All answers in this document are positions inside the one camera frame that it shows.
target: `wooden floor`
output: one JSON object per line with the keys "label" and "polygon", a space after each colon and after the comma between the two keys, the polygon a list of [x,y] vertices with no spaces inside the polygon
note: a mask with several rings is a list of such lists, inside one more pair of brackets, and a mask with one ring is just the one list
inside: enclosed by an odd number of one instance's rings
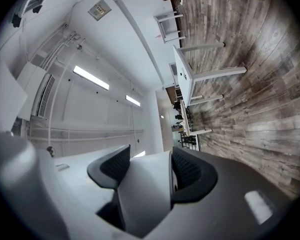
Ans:
{"label": "wooden floor", "polygon": [[282,0],[183,0],[182,46],[195,73],[244,66],[243,75],[199,82],[193,96],[222,101],[191,106],[203,152],[242,161],[290,197],[300,194],[300,29]]}

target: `white table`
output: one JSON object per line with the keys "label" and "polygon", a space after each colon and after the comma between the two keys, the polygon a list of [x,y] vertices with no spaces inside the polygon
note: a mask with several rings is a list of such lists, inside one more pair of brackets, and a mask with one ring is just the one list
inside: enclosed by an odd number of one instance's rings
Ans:
{"label": "white table", "polygon": [[189,136],[197,136],[198,134],[205,134],[205,133],[210,133],[210,132],[212,132],[212,129],[190,131],[189,123],[188,123],[188,117],[187,117],[187,112],[186,112],[186,107],[185,107],[185,104],[184,104],[183,99],[180,100],[180,105],[181,105],[181,115],[182,115],[183,120],[184,120],[185,134],[186,134],[188,137],[189,137]]}
{"label": "white table", "polygon": [[171,13],[173,14],[173,16],[169,16],[169,17],[163,17],[163,15],[154,16],[154,19],[155,19],[156,23],[159,26],[161,37],[162,37],[164,43],[172,41],[172,40],[181,40],[181,39],[185,39],[186,38],[185,36],[181,36],[181,37],[177,37],[177,38],[172,38],[172,39],[170,38],[170,36],[173,33],[180,33],[180,30],[175,31],[175,32],[166,33],[165,28],[163,26],[163,22],[164,21],[168,21],[168,20],[172,20],[172,19],[184,16],[183,14],[177,14],[177,15],[175,15],[175,13],[177,13],[177,11],[173,11]]}
{"label": "white table", "polygon": [[216,95],[209,98],[203,98],[203,96],[192,97],[195,83],[206,79],[219,78],[223,76],[230,76],[236,74],[242,74],[247,71],[245,67],[230,67],[226,69],[219,69],[214,71],[207,71],[199,74],[194,74],[183,52],[189,52],[198,49],[208,49],[215,47],[224,47],[223,42],[217,43],[205,43],[200,45],[192,45],[188,47],[177,48],[173,46],[175,65],[177,70],[178,84],[181,89],[182,98],[184,100],[185,107],[196,105],[204,102],[219,100],[223,98],[223,95]]}

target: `fluorescent ceiling light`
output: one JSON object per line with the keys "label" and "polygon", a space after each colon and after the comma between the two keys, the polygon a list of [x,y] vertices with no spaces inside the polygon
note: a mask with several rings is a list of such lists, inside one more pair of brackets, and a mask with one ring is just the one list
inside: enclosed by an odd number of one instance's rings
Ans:
{"label": "fluorescent ceiling light", "polygon": [[105,83],[104,81],[101,81],[99,78],[96,78],[94,75],[83,70],[81,67],[75,66],[73,72],[78,74],[79,76],[95,83],[96,85],[98,85],[106,90],[109,90],[109,84]]}
{"label": "fluorescent ceiling light", "polygon": [[129,97],[128,95],[125,96],[125,99],[126,99],[127,101],[130,101],[130,102],[132,102],[132,103],[134,103],[134,104],[136,104],[137,106],[140,107],[140,102],[138,102],[138,101],[136,101],[135,99]]}
{"label": "fluorescent ceiling light", "polygon": [[135,155],[134,158],[143,157],[145,154],[146,154],[146,151],[143,151],[140,154]]}

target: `table leg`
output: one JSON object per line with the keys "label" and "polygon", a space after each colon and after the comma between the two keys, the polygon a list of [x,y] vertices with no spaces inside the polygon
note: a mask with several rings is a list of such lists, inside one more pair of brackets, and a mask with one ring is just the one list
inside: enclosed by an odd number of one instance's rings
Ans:
{"label": "table leg", "polygon": [[172,35],[172,34],[174,34],[174,33],[180,33],[180,32],[181,32],[181,31],[178,30],[178,31],[175,31],[175,32],[169,32],[169,33],[166,33],[165,35],[168,36],[168,35]]}
{"label": "table leg", "polygon": [[199,82],[199,81],[203,81],[203,80],[211,79],[211,78],[219,78],[219,77],[224,77],[224,76],[243,74],[245,72],[247,72],[247,69],[244,66],[230,67],[227,69],[219,69],[219,70],[214,70],[214,71],[203,72],[200,74],[195,74],[193,81]]}
{"label": "table leg", "polygon": [[197,131],[191,131],[190,135],[191,136],[195,136],[195,135],[199,135],[199,134],[206,134],[206,133],[210,133],[212,132],[212,129],[208,129],[208,130],[197,130]]}
{"label": "table leg", "polygon": [[198,49],[208,49],[208,48],[224,47],[224,46],[225,46],[224,42],[211,42],[211,43],[185,46],[185,47],[179,48],[178,50],[181,52],[189,52],[189,51],[198,50]]}
{"label": "table leg", "polygon": [[199,99],[199,98],[203,98],[203,95],[192,97],[191,100],[195,100],[195,99]]}
{"label": "table leg", "polygon": [[164,21],[168,21],[168,20],[183,17],[183,16],[184,16],[183,14],[178,14],[178,15],[174,15],[174,16],[170,16],[170,17],[165,17],[165,18],[158,19],[158,22],[164,22]]}
{"label": "table leg", "polygon": [[171,40],[166,40],[165,42],[168,43],[170,41],[173,41],[173,40],[181,40],[181,39],[185,39],[186,37],[185,36],[181,36],[181,37],[177,37],[177,38],[174,38],[174,39],[171,39]]}
{"label": "table leg", "polygon": [[211,101],[219,100],[219,99],[222,99],[223,97],[224,97],[223,95],[218,95],[218,96],[213,96],[210,98],[201,98],[201,99],[197,99],[197,100],[191,99],[189,106],[197,105],[197,104],[204,103],[204,102],[211,102]]}

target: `desk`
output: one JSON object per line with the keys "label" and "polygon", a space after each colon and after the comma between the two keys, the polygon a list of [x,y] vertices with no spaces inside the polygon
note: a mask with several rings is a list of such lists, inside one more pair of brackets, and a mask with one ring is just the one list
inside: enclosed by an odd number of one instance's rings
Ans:
{"label": "desk", "polygon": [[223,42],[205,43],[205,44],[192,45],[192,46],[182,47],[182,48],[177,48],[175,45],[173,46],[178,83],[182,93],[182,98],[184,100],[185,107],[204,103],[204,102],[219,100],[223,98],[223,95],[216,95],[209,98],[203,98],[202,95],[192,97],[196,82],[203,81],[206,79],[219,78],[223,76],[242,74],[247,71],[245,67],[230,67],[226,69],[219,69],[219,70],[194,74],[189,63],[187,62],[187,59],[183,54],[183,52],[189,52],[198,49],[208,49],[208,48],[216,48],[216,47],[221,48],[224,46],[225,44]]}
{"label": "desk", "polygon": [[212,132],[212,129],[190,131],[189,123],[188,123],[188,117],[187,117],[187,112],[186,112],[186,107],[185,107],[183,99],[180,100],[180,105],[181,105],[181,114],[182,114],[183,121],[184,121],[185,134],[187,136],[196,136],[198,134],[205,134],[205,133]]}

